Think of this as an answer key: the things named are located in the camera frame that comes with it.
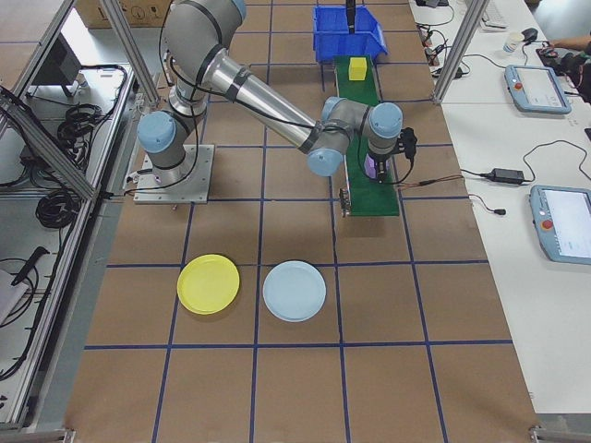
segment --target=cup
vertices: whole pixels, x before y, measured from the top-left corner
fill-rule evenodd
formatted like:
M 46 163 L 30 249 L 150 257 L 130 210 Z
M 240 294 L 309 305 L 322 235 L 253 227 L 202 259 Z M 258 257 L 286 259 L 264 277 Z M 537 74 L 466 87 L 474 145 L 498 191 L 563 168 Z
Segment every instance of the cup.
M 524 34 L 522 34 L 521 32 L 511 32 L 507 36 L 507 41 L 505 42 L 504 46 L 502 47 L 502 50 L 505 53 L 513 53 L 515 51 L 515 49 L 517 49 L 517 46 L 519 45 L 519 43 L 521 43 L 523 40 L 524 40 Z

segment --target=person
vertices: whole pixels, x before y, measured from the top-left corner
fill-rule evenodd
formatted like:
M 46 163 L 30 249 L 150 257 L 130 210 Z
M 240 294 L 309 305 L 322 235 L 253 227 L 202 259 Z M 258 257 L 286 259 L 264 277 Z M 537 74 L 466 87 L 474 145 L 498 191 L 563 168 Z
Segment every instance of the person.
M 549 49 L 561 48 L 580 51 L 567 53 L 560 61 L 561 72 L 571 78 L 574 86 L 586 102 L 591 100 L 591 35 L 581 35 L 549 42 Z
M 580 35 L 567 39 L 552 40 L 549 42 L 555 48 L 573 49 L 575 51 L 584 51 L 591 43 L 591 35 Z

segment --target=white table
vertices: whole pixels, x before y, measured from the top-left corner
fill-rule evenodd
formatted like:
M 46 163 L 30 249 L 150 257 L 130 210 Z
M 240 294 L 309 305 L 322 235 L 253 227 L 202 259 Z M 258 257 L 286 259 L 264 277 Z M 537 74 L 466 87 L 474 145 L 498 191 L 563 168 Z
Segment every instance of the white table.
M 483 54 L 502 66 L 522 65 L 520 49 L 504 54 L 509 31 L 539 26 L 522 1 L 494 0 L 506 17 L 507 32 L 477 30 L 467 54 Z M 449 8 L 413 5 L 418 22 L 438 23 L 451 16 Z M 437 27 L 453 41 L 465 6 L 451 0 L 452 23 Z M 434 37 L 435 44 L 441 38 Z M 529 65 L 541 66 L 536 45 L 526 48 Z M 443 112 L 462 168 L 488 172 L 494 167 L 529 171 L 523 155 L 539 143 L 564 138 L 587 152 L 591 142 L 591 107 L 570 99 L 565 116 L 524 114 L 513 106 L 503 70 L 479 57 L 469 57 L 471 74 L 455 80 L 443 101 Z M 577 167 L 580 150 L 566 144 L 540 148 L 528 157 L 537 184 L 591 187 Z M 584 165 L 591 174 L 591 159 Z M 591 413 L 591 267 L 549 261 L 532 226 L 527 197 L 531 186 L 503 186 L 467 177 L 468 192 L 479 194 L 492 208 L 505 208 L 504 217 L 491 215 L 475 201 L 474 212 L 499 289 L 525 382 L 537 413 Z

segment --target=mounting plate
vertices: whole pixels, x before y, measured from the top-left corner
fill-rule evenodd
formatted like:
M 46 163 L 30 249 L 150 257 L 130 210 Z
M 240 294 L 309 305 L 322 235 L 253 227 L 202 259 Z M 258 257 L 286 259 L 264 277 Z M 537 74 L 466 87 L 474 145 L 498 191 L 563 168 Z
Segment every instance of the mounting plate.
M 136 194 L 133 197 L 138 204 L 170 205 L 178 203 L 207 203 L 210 193 L 211 165 L 213 164 L 213 145 L 185 145 L 187 163 L 193 164 L 196 153 L 199 154 L 197 164 L 191 175 L 177 185 L 165 189 L 152 189 L 159 187 L 153 174 L 141 175 L 138 181 Z M 150 169 L 151 161 L 146 156 L 142 169 Z

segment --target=keyboard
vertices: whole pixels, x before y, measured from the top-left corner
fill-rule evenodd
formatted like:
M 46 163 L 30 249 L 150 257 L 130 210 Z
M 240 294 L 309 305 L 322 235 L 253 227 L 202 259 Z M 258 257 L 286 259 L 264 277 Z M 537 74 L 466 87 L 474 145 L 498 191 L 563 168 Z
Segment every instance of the keyboard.
M 467 6 L 470 6 L 471 0 L 465 0 Z M 480 20 L 480 26 L 483 30 L 491 30 L 501 32 L 507 30 L 507 20 L 501 14 L 494 0 L 490 0 L 487 5 L 487 9 L 482 15 Z

